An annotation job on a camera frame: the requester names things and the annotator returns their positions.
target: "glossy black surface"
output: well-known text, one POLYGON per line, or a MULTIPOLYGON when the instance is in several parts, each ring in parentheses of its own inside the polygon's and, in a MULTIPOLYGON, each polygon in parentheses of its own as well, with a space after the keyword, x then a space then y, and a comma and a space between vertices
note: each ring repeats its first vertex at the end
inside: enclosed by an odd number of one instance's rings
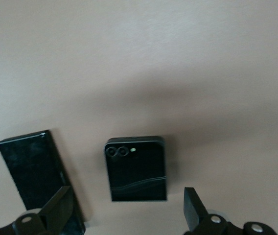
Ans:
MULTIPOLYGON (((60 187, 71 186, 48 130, 2 140, 0 152, 27 210, 42 208, 60 187)), ((84 231, 75 198, 74 212, 60 234, 81 235, 84 231)))
POLYGON ((110 139, 104 153, 112 201, 166 200, 164 142, 160 137, 110 139))

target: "dual camera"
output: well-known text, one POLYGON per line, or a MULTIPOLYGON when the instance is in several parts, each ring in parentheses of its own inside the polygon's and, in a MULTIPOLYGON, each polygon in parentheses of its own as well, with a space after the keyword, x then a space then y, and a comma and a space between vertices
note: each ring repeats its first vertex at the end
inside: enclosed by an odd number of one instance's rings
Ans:
POLYGON ((106 155, 108 157, 115 157, 115 156, 125 157, 128 155, 128 153, 129 153, 129 150, 125 146, 122 146, 119 148, 109 147, 106 149, 106 155))

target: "silver bolt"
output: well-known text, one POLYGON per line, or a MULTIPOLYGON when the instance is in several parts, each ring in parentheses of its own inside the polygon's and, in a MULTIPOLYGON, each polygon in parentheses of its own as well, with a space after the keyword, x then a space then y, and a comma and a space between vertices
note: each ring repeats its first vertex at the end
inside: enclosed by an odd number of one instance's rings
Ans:
POLYGON ((222 222, 221 219, 220 219, 218 216, 216 216, 216 215, 213 215, 213 216, 211 217, 211 220, 212 220, 212 222, 217 223, 217 224, 219 224, 220 222, 222 222))
POLYGON ((22 219, 22 223, 27 223, 31 220, 31 217, 25 217, 24 219, 22 219))
POLYGON ((262 227, 259 226, 258 224, 253 224, 253 225, 251 225, 251 228, 252 228, 254 231, 258 232, 258 233, 263 232, 262 227))

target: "black phone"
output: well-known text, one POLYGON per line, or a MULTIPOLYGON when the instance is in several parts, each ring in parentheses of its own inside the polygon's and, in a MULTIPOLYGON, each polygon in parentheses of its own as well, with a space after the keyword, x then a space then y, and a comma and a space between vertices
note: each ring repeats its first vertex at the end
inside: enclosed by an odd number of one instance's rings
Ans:
POLYGON ((165 141, 112 138, 104 146, 112 201, 166 201, 165 141))
MULTIPOLYGON (((42 208, 60 187, 71 186, 49 130, 2 140, 0 152, 27 210, 42 208)), ((73 203, 63 235, 85 232, 75 194, 73 203)))

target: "beige surface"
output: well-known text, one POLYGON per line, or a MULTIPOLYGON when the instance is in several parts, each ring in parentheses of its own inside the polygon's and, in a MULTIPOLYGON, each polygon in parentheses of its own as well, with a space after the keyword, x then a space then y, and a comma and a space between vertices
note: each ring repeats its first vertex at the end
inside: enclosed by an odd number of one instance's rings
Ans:
MULTIPOLYGON (((0 0, 0 140, 52 129, 91 235, 180 235, 183 190, 278 233, 278 1, 0 0), (168 140, 167 202, 111 203, 110 137, 168 140)), ((0 156, 0 226, 24 206, 0 156)))

